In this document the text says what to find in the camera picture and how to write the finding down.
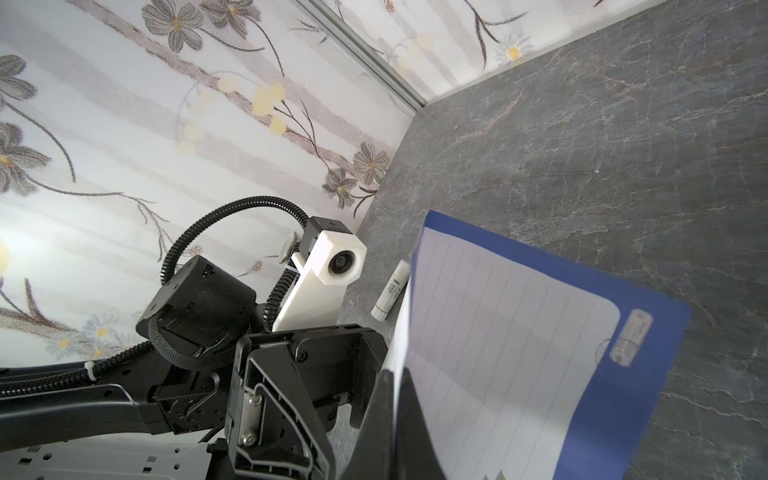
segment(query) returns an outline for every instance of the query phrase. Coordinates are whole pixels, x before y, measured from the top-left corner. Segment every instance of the gray metal strip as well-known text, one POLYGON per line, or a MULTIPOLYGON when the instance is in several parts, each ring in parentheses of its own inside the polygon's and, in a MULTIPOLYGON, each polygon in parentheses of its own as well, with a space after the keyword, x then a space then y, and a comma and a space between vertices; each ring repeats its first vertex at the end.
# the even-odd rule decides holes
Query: gray metal strip
POLYGON ((316 27, 336 40, 355 58, 358 58, 374 78, 408 106, 418 111, 427 102, 410 83, 405 81, 383 58, 356 34, 323 0, 291 0, 301 7, 316 23, 316 27))

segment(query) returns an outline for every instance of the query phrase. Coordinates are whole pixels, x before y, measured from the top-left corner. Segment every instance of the camera lens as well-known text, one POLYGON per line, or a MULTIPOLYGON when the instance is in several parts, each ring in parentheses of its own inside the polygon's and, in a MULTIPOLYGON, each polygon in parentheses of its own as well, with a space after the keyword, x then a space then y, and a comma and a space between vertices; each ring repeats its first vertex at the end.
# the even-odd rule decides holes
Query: camera lens
POLYGON ((349 250, 337 253, 332 259, 331 264, 328 266, 332 273, 340 275, 350 268, 352 268, 353 255, 349 250))

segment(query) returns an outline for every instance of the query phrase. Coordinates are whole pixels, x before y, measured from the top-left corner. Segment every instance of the gray flower print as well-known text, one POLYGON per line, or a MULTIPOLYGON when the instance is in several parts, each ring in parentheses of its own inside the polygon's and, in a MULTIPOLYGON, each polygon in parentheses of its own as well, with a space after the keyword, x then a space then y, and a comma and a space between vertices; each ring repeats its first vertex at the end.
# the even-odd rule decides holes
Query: gray flower print
POLYGON ((360 151, 354 157, 355 172, 365 174, 362 181, 366 185, 370 185, 374 180, 376 180, 377 184, 381 184, 382 180, 384 180, 386 169, 389 168, 389 164, 392 162, 383 151, 374 155, 375 153, 376 150, 372 145, 362 142, 360 144, 360 151))
POLYGON ((216 28, 229 24, 243 38, 248 35, 245 18, 254 22, 261 21, 261 12, 253 6, 253 0, 206 0, 200 4, 216 28))
POLYGON ((19 145, 24 138, 21 128, 0 123, 0 194, 13 190, 25 196, 37 190, 25 170, 44 167, 51 159, 30 147, 19 145))
POLYGON ((339 208, 355 203, 350 191, 357 186, 357 180, 346 178, 346 172, 343 168, 334 168, 328 170, 326 182, 323 184, 323 190, 328 193, 330 198, 339 197, 339 208))
POLYGON ((184 43, 194 50, 203 47, 203 39, 194 31, 203 24, 203 14, 191 3, 185 3, 177 15, 173 0, 152 0, 152 5, 142 7, 141 16, 151 33, 168 35, 168 46, 176 53, 184 43))
POLYGON ((0 57, 0 111, 5 108, 6 95, 16 100, 27 100, 38 93, 33 84, 15 78, 26 66, 27 62, 16 55, 0 57))

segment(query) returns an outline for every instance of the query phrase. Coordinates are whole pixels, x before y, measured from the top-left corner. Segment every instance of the white zip tie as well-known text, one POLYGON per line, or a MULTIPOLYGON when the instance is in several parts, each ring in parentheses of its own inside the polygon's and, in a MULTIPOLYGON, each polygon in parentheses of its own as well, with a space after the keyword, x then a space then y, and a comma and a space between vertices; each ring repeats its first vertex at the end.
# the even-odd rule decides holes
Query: white zip tie
POLYGON ((94 365, 95 363, 93 363, 91 360, 88 360, 85 363, 85 369, 88 371, 88 378, 91 379, 92 382, 97 380, 96 375, 94 375, 94 365))

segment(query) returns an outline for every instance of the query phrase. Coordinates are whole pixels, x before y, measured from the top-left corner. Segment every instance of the label on notebook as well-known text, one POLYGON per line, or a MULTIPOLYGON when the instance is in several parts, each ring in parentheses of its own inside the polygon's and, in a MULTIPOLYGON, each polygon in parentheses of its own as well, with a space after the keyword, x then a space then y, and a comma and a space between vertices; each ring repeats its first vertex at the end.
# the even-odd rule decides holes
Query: label on notebook
POLYGON ((627 323, 621 329, 616 345, 611 350, 611 360, 625 367, 632 365, 632 360, 643 346, 645 336, 653 323, 654 318, 648 312, 632 310, 627 323))

